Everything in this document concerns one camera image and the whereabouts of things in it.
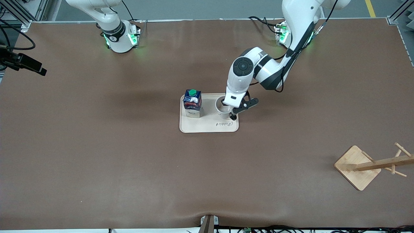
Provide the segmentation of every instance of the cable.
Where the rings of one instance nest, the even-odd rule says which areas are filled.
[[[270,24],[267,22],[266,17],[264,17],[264,20],[265,20],[265,22],[266,22],[267,27],[269,28],[269,30],[270,30],[271,32],[273,32],[273,33],[275,33],[275,34],[278,34],[278,35],[282,35],[282,33],[281,33],[281,32],[276,32],[276,31],[274,31],[274,30],[270,27]]]
[[[99,24],[98,24],[98,23],[96,23],[96,24],[95,24],[95,26],[96,26],[97,28],[101,29],[101,26],[99,26]]]
[[[2,15],[0,16],[0,18],[2,18],[2,17],[6,14],[6,9],[5,9],[5,8],[1,8],[1,10],[0,10],[0,14],[2,14]]]
[[[112,9],[112,7],[109,7],[110,10],[112,10],[112,12],[114,12],[115,14],[118,14],[118,12],[116,12],[114,9]]]
[[[256,17],[256,16],[250,16],[249,19],[257,19],[259,20],[259,22],[266,24],[266,22],[264,22],[263,20],[261,20],[260,18]]]
[[[124,0],[122,0],[122,3],[124,4],[125,8],[127,9],[128,13],[130,14],[130,16],[131,16],[131,20],[135,20],[135,19],[134,19],[134,17],[132,17],[132,14],[131,14],[131,12],[129,11],[129,8],[128,8],[128,7],[127,7],[127,5],[125,4]]]
[[[226,230],[232,230],[232,229],[239,229],[238,233],[246,229],[246,227],[234,227],[234,226],[214,226],[215,229],[226,229]],[[414,226],[407,225],[407,226],[399,226],[397,228],[386,228],[386,227],[373,227],[373,228],[295,228],[290,226],[284,226],[284,225],[273,225],[268,227],[255,227],[251,228],[251,230],[257,231],[265,231],[267,233],[293,233],[292,231],[300,231],[300,233],[304,233],[302,230],[310,230],[310,233],[315,233],[315,230],[321,230],[323,232],[329,232],[332,231],[333,233],[366,233],[366,231],[384,231],[387,233],[402,233],[402,232],[412,232],[414,233]]]
[[[24,37],[26,37],[26,39],[28,39],[31,42],[31,44],[32,44],[32,46],[31,47],[28,47],[28,48],[19,48],[19,47],[10,47],[10,46],[7,46],[6,47],[7,49],[31,50],[31,49],[34,49],[36,47],[36,44],[34,43],[34,41],[30,37],[28,37],[26,34],[24,34],[23,32],[21,32],[20,30],[17,30],[16,28],[12,27],[8,22],[6,22],[6,21],[4,21],[2,19],[0,19],[0,22],[4,23],[5,25],[7,25],[7,26],[9,26],[11,28],[13,28],[15,31],[17,31],[18,33],[20,33],[21,35],[23,35]]]
[[[7,35],[6,31],[3,29],[3,26],[0,25],[0,29],[4,34],[4,37],[6,37],[6,42],[7,42],[7,47],[10,47],[10,40],[9,40],[9,36]]]
[[[280,56],[280,57],[278,57],[278,58],[274,58],[274,60],[279,60],[279,59],[282,59],[285,55],[286,55],[286,53],[284,53],[282,56]]]
[[[332,7],[331,12],[328,15],[328,18],[326,18],[326,20],[325,20],[325,23],[328,22],[328,19],[331,17],[332,12],[334,11],[337,2],[338,2],[338,0],[335,1],[334,6]]]
[[[297,52],[295,52],[291,57],[292,57],[292,59],[296,59],[296,58],[293,58],[296,54],[298,54],[298,53],[300,53],[302,50],[304,50],[305,48],[306,48],[307,46],[305,46],[305,47],[303,47],[303,48],[301,48],[301,49],[299,49]],[[281,93],[282,91],[283,91],[283,88],[284,88],[284,74],[283,74],[283,71],[284,71],[284,69],[285,69],[285,67],[283,67],[282,68],[282,74],[281,74],[281,76],[282,76],[282,78],[281,78],[281,82],[282,82],[282,88],[280,89],[280,90],[277,90],[277,89],[275,89],[274,91],[276,91],[276,92],[278,92],[278,93]]]

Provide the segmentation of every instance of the brown table surface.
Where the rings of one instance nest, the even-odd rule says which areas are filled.
[[[283,54],[251,21],[148,23],[116,54],[94,24],[32,24],[42,77],[7,70],[0,85],[1,229],[413,224],[414,172],[383,171],[357,191],[334,162],[352,145],[374,159],[414,152],[414,70],[385,19],[330,20],[283,93],[235,133],[184,134],[185,89],[225,91],[246,48]],[[18,45],[29,45],[23,37]]]

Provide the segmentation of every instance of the white cup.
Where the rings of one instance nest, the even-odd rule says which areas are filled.
[[[217,114],[220,115],[222,119],[228,119],[231,115],[231,111],[233,107],[224,106],[221,102],[223,99],[224,99],[224,96],[221,96],[216,100],[216,111],[217,111]]]

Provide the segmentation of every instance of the green bottle cap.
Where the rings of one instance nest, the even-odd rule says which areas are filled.
[[[197,94],[197,91],[194,89],[191,89],[188,91],[188,94],[190,94],[190,96],[195,96],[195,94]]]

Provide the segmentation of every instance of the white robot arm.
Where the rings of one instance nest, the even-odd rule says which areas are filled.
[[[117,53],[128,52],[138,45],[140,29],[127,20],[120,20],[111,7],[122,0],[66,0],[66,2],[87,13],[99,24],[108,46]]]
[[[298,55],[308,45],[316,23],[320,18],[319,7],[341,9],[350,0],[283,0],[282,12],[291,33],[291,43],[279,63],[262,49],[245,50],[232,64],[227,79],[224,105],[233,107],[232,118],[258,103],[247,91],[252,79],[256,79],[266,90],[283,88],[283,83]]]

